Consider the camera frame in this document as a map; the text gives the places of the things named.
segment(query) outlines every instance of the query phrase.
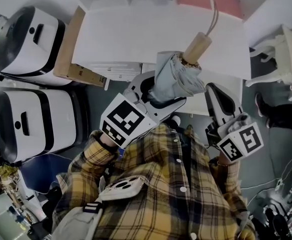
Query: white robot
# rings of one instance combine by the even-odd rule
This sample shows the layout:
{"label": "white robot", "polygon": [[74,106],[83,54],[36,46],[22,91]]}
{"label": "white robot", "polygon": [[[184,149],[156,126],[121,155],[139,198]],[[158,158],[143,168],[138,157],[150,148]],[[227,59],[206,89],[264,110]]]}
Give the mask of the white robot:
{"label": "white robot", "polygon": [[[143,138],[186,103],[179,97],[166,103],[148,98],[155,71],[136,76],[123,94],[118,94],[101,116],[100,129],[119,147]],[[239,99],[226,88],[209,83],[205,93],[213,122],[206,129],[211,146],[217,145],[231,162],[263,147],[257,123],[243,112]]]}

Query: gray cloth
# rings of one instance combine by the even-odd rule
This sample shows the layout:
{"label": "gray cloth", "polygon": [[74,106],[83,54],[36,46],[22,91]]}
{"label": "gray cloth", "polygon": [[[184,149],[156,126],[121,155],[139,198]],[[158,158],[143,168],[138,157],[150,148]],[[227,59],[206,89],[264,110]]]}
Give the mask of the gray cloth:
{"label": "gray cloth", "polygon": [[180,58],[180,52],[158,53],[155,86],[149,92],[151,99],[163,103],[206,91],[205,84],[199,79],[199,65],[183,65]]}

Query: cardboard box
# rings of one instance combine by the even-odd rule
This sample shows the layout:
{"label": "cardboard box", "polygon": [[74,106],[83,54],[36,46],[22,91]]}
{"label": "cardboard box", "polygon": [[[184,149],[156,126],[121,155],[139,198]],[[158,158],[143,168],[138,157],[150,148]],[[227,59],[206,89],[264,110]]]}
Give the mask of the cardboard box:
{"label": "cardboard box", "polygon": [[72,64],[72,56],[84,17],[84,10],[78,7],[66,29],[53,74],[72,81],[103,87],[106,82],[104,76],[83,66]]}

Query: plaid shirt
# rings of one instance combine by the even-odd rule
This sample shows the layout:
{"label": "plaid shirt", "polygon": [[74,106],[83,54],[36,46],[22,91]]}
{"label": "plaid shirt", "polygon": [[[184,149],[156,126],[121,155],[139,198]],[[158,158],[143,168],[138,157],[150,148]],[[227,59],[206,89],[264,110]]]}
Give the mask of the plaid shirt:
{"label": "plaid shirt", "polygon": [[247,207],[237,181],[239,164],[209,161],[192,128],[185,131],[191,138],[191,185],[179,135],[167,125],[128,146],[121,160],[100,145],[98,134],[93,132],[88,149],[68,173],[58,176],[63,196],[54,211],[54,228],[72,208],[96,200],[99,178],[114,161],[110,183],[140,176],[145,184],[135,197],[104,202],[94,239],[255,239],[251,221],[242,219]]}

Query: wooden handle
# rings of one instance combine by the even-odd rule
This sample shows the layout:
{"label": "wooden handle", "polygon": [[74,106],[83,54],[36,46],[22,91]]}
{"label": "wooden handle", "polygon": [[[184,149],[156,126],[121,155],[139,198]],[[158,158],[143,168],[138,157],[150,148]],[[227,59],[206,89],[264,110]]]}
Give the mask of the wooden handle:
{"label": "wooden handle", "polygon": [[199,32],[191,44],[188,46],[187,50],[183,54],[183,59],[189,64],[196,64],[202,54],[207,50],[207,48],[212,43],[210,37],[206,36],[204,33]]}

